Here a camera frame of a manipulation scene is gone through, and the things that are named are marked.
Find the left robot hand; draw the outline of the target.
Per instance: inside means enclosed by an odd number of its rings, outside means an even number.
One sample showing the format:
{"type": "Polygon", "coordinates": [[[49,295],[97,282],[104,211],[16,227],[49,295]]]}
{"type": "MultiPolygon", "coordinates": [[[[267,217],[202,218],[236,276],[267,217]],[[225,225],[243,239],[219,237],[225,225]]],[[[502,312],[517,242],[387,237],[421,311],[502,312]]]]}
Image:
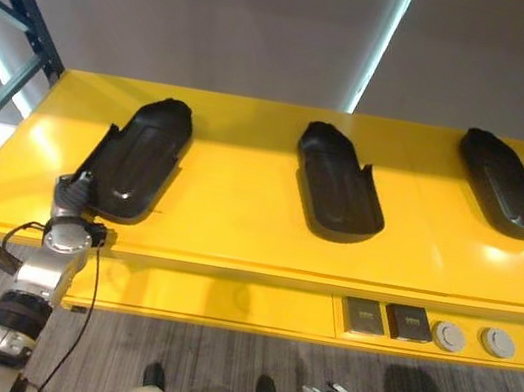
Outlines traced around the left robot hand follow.
{"type": "Polygon", "coordinates": [[[90,201],[95,194],[95,178],[89,171],[60,175],[55,181],[51,218],[73,217],[92,221],[90,201]]]}

